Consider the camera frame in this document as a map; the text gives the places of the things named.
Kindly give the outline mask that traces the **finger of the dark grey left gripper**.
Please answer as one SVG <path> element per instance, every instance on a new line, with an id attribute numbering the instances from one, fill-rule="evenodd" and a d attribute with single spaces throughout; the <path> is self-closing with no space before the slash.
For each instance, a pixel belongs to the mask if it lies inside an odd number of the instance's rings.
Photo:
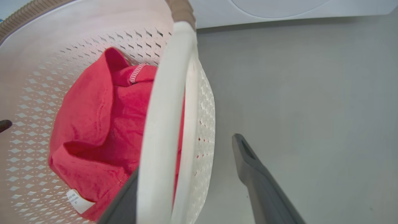
<path id="1" fill-rule="evenodd" d="M 137 217 L 137 168 L 102 214 L 98 224 L 135 224 Z"/>

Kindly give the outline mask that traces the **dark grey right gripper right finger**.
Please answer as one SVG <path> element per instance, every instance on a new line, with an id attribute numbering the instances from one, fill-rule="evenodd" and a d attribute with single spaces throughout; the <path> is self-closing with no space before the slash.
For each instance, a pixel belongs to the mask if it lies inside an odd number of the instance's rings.
<path id="1" fill-rule="evenodd" d="M 256 224 L 305 224 L 305 221 L 262 164 L 243 135 L 232 137 L 240 181 L 247 187 Z"/>

